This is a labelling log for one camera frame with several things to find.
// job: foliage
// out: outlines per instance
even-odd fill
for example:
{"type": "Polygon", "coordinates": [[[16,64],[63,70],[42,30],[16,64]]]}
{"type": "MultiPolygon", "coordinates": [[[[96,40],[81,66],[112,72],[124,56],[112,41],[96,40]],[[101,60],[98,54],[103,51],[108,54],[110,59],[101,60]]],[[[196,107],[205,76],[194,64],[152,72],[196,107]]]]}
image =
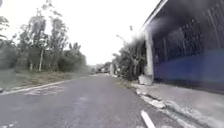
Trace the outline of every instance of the foliage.
{"type": "Polygon", "coordinates": [[[79,51],[80,46],[78,43],[69,46],[70,50],[64,51],[59,59],[58,66],[61,71],[75,71],[86,65],[85,56],[79,51]]]}
{"type": "Polygon", "coordinates": [[[137,79],[146,64],[146,47],[143,39],[134,39],[120,50],[120,55],[113,54],[115,68],[120,69],[119,75],[128,80],[137,79]]]}
{"type": "MultiPolygon", "coordinates": [[[[0,16],[0,25],[8,26],[8,20],[0,16]]],[[[37,9],[28,24],[11,40],[0,40],[0,68],[14,68],[17,72],[75,71],[86,65],[80,45],[68,42],[68,28],[62,15],[51,4],[37,9]]]]}

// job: sky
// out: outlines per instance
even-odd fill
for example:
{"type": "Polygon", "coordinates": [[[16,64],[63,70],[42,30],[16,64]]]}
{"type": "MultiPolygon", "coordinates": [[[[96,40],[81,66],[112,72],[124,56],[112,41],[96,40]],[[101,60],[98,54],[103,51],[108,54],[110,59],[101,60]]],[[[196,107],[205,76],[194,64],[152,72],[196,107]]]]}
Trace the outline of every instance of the sky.
{"type": "MultiPolygon", "coordinates": [[[[5,32],[12,36],[22,24],[27,24],[46,0],[3,0],[0,16],[9,20],[5,32]]],[[[71,42],[81,45],[87,64],[95,65],[110,61],[113,53],[123,46],[122,40],[131,40],[134,33],[155,8],[159,0],[52,0],[53,6],[63,15],[69,28],[71,42]]]]}

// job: white column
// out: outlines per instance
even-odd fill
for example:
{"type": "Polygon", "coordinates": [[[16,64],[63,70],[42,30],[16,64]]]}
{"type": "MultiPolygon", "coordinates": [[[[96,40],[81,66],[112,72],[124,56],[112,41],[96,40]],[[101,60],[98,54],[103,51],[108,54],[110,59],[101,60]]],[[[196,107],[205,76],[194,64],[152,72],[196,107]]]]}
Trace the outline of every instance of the white column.
{"type": "Polygon", "coordinates": [[[145,31],[145,39],[146,39],[146,59],[147,59],[145,74],[151,79],[151,81],[153,81],[154,79],[153,53],[152,53],[153,40],[152,35],[149,31],[145,31]]]}

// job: road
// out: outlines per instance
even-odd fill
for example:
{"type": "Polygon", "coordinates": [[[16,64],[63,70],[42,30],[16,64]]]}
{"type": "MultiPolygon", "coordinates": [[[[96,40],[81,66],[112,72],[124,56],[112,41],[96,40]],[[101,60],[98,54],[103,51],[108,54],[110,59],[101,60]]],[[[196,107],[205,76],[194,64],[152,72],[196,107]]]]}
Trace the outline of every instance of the road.
{"type": "Polygon", "coordinates": [[[157,128],[181,128],[118,83],[101,74],[0,95],[0,128],[145,127],[143,109],[157,128]]]}

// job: white road marking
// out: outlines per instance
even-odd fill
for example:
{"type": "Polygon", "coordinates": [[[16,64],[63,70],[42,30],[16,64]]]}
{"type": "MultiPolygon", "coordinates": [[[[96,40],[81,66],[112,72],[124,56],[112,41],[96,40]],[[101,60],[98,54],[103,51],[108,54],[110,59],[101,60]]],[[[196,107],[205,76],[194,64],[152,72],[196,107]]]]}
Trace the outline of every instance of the white road marking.
{"type": "Polygon", "coordinates": [[[152,120],[150,119],[150,117],[144,110],[141,111],[141,116],[142,116],[147,128],[156,128],[155,125],[153,124],[152,120]]]}

